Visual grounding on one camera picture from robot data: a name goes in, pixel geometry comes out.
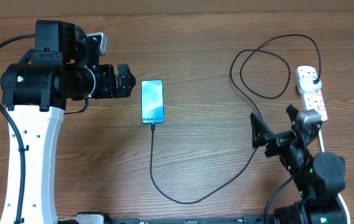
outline black cable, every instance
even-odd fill
[[[254,154],[256,153],[257,149],[254,149],[252,155],[250,156],[250,159],[248,160],[248,162],[246,163],[245,167],[236,175],[234,176],[231,180],[229,180],[227,183],[223,184],[221,187],[213,190],[212,192],[210,192],[209,194],[207,194],[206,196],[202,197],[201,199],[198,199],[196,201],[193,201],[193,202],[180,202],[178,200],[175,200],[175,199],[172,199],[171,197],[167,196],[165,193],[163,193],[162,190],[159,189],[159,187],[156,185],[156,183],[154,182],[154,179],[153,179],[153,175],[152,175],[152,158],[153,158],[153,139],[154,139],[154,129],[155,129],[155,125],[152,124],[152,147],[151,147],[151,164],[150,164],[150,174],[151,174],[151,180],[152,180],[152,183],[154,185],[154,187],[157,189],[157,191],[160,192],[160,194],[162,194],[164,197],[166,197],[167,199],[175,202],[175,203],[179,203],[179,204],[182,204],[182,205],[191,205],[191,204],[195,204],[195,203],[199,203],[201,202],[202,200],[205,200],[206,198],[208,198],[209,196],[211,196],[212,194],[214,194],[215,192],[221,190],[222,188],[226,187],[228,184],[232,183],[236,178],[238,178],[244,171],[245,169],[249,166],[249,163],[251,161],[251,159],[253,158]]]
[[[85,101],[85,105],[84,105],[83,109],[76,111],[76,112],[69,112],[69,113],[65,113],[65,114],[75,114],[75,113],[82,113],[82,112],[86,111],[88,108],[88,98],[87,97],[84,98],[84,101]]]
[[[34,49],[27,50],[27,52],[22,56],[22,58],[19,60],[18,63],[21,63],[21,64],[29,63],[30,60],[32,59],[32,52],[33,51],[34,51]]]
[[[312,161],[308,161],[307,164],[303,164],[302,167],[293,175],[291,175],[290,178],[288,178],[287,181],[285,181],[273,194],[272,196],[269,198],[266,206],[265,206],[265,209],[264,209],[264,223],[267,223],[267,214],[268,214],[268,210],[269,210],[269,207],[271,206],[271,203],[272,201],[275,199],[275,197],[283,190],[283,188],[285,186],[287,186],[292,180],[294,180],[303,170],[304,168],[307,167],[307,165],[311,164]]]
[[[236,60],[238,59],[238,57],[243,53],[243,52],[246,52],[246,51],[252,51],[252,53],[246,58],[246,60],[243,62],[242,66],[240,67],[240,79],[243,83],[243,85],[250,91],[252,92],[253,94],[261,97],[261,98],[265,98],[265,99],[276,99],[276,98],[279,98],[284,92],[285,90],[287,89],[287,87],[289,86],[289,82],[290,82],[290,76],[291,76],[291,71],[290,71],[290,66],[288,64],[288,62],[286,60],[284,60],[281,56],[275,54],[275,53],[272,53],[272,52],[268,52],[268,51],[265,51],[265,50],[260,50],[261,48],[263,48],[267,43],[269,43],[270,41],[272,40],[275,40],[275,39],[279,39],[279,38],[282,38],[282,37],[293,37],[293,36],[298,36],[298,37],[305,37],[307,39],[309,39],[314,45],[315,45],[315,48],[316,48],[316,51],[317,51],[317,54],[318,54],[318,60],[319,60],[319,75],[318,75],[318,78],[316,80],[314,80],[314,83],[318,83],[319,80],[320,80],[320,73],[321,73],[321,61],[320,61],[320,52],[319,52],[319,48],[318,48],[318,45],[315,43],[315,41],[310,38],[309,36],[307,35],[302,35],[302,34],[288,34],[288,35],[281,35],[281,36],[278,36],[278,37],[274,37],[268,41],[266,41],[265,43],[261,44],[257,49],[245,49],[245,50],[242,50],[241,52],[238,53],[238,55],[235,57],[235,59],[233,59],[233,62],[232,62],[232,65],[231,65],[231,68],[230,68],[230,78],[231,78],[231,81],[232,83],[234,84],[234,86],[245,96],[247,97],[247,99],[249,99],[249,101],[253,104],[253,106],[256,108],[259,116],[262,118],[261,116],[261,113],[259,112],[259,109],[257,107],[257,105],[254,103],[254,101],[245,93],[243,92],[243,90],[241,88],[238,87],[238,85],[235,83],[235,81],[233,80],[233,77],[232,77],[232,69],[233,69],[233,65],[235,64]],[[289,71],[289,74],[288,74],[288,78],[287,78],[287,83],[283,89],[283,91],[276,95],[276,96],[264,96],[264,95],[261,95],[259,93],[256,93],[254,90],[252,90],[246,83],[245,81],[243,80],[243,67],[244,65],[246,64],[246,62],[249,60],[249,58],[255,54],[256,52],[261,52],[261,53],[266,53],[266,54],[270,54],[270,55],[273,55],[279,59],[281,59],[287,66],[287,69]]]
[[[9,40],[4,41],[3,43],[0,44],[0,48],[4,47],[5,45],[16,41],[16,40],[21,40],[29,37],[35,37],[35,34],[27,34],[27,35],[20,35],[18,37],[13,37]],[[23,145],[23,140],[21,133],[19,132],[15,122],[12,120],[11,116],[8,114],[8,112],[2,107],[0,104],[0,112],[4,117],[7,119],[9,125],[11,126],[12,130],[15,133],[15,137],[17,139],[18,145],[19,145],[19,151],[21,154],[21,182],[19,186],[19,198],[17,201],[17,210],[16,210],[16,220],[15,224],[20,224],[22,220],[22,206],[23,206],[23,198],[24,198],[24,191],[25,191],[25,177],[26,177],[26,161],[25,161],[25,148]]]

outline charging cable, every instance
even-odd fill
[[[210,192],[209,194],[207,194],[206,196],[196,200],[196,201],[193,201],[193,202],[180,202],[178,200],[175,200],[169,196],[167,196],[165,193],[163,193],[162,190],[160,190],[160,188],[157,186],[157,184],[155,183],[154,179],[153,179],[153,175],[152,175],[152,158],[153,158],[153,139],[154,139],[154,130],[155,130],[155,124],[151,124],[151,129],[152,129],[152,147],[151,147],[151,165],[150,165],[150,174],[151,174],[151,180],[152,180],[152,183],[154,185],[154,187],[157,189],[157,191],[162,194],[165,198],[169,199],[170,201],[173,201],[175,203],[179,203],[179,204],[182,204],[182,205],[192,205],[192,204],[195,204],[195,203],[199,203],[201,202],[202,200],[205,200],[206,198],[208,198],[209,196],[211,196],[212,194],[214,194],[215,192],[221,190],[222,188],[226,187],[228,184],[232,183],[232,181],[234,181],[236,178],[238,178],[240,176],[240,174],[242,174],[245,169],[249,166],[249,163],[251,161],[251,159],[253,158],[254,154],[256,153],[257,149],[254,149],[252,155],[250,156],[249,158],[249,161],[247,161],[245,167],[236,175],[234,176],[231,180],[229,180],[227,183],[223,184],[221,187],[213,190],[212,192]]]

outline wooden table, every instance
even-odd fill
[[[354,12],[277,12],[179,16],[90,16],[56,18],[81,26],[86,33],[103,31],[110,53],[101,63],[126,63],[137,78],[130,98],[91,100],[86,113],[65,116],[58,140],[55,202],[59,217],[100,210],[112,217],[239,217],[261,213],[271,194],[289,177],[277,157],[264,149],[232,184],[195,205],[179,205],[156,191],[149,177],[151,130],[141,119],[141,80],[163,79],[165,123],[158,125],[154,178],[177,200],[192,201],[217,188],[246,164],[251,148],[249,114],[253,107],[231,84],[228,71],[235,55],[271,37],[305,34],[319,45],[322,81],[329,120],[325,147],[347,158],[347,188],[342,195],[354,223]],[[36,19],[0,19],[0,42],[35,31]],[[0,50],[0,77],[34,39]],[[267,50],[284,57],[292,80],[276,100],[253,96],[275,132],[289,129],[289,104],[301,106],[294,70],[318,68],[314,46],[304,38],[276,40]],[[237,62],[234,75],[238,79]],[[286,83],[286,66],[257,54],[244,69],[249,86],[276,95]],[[83,102],[68,101],[68,111]],[[312,153],[319,150],[310,145]],[[0,217],[4,206],[9,140],[0,114]],[[290,184],[270,209],[299,199]]]

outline smartphone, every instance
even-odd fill
[[[142,81],[142,123],[164,122],[163,81]]]

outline power outlet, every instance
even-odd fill
[[[318,85],[307,85],[302,91],[303,80],[316,78],[316,69],[310,66],[300,66],[296,69],[297,87],[300,92],[302,107],[304,110],[316,110],[322,115],[322,121],[327,120],[327,113],[324,98]]]

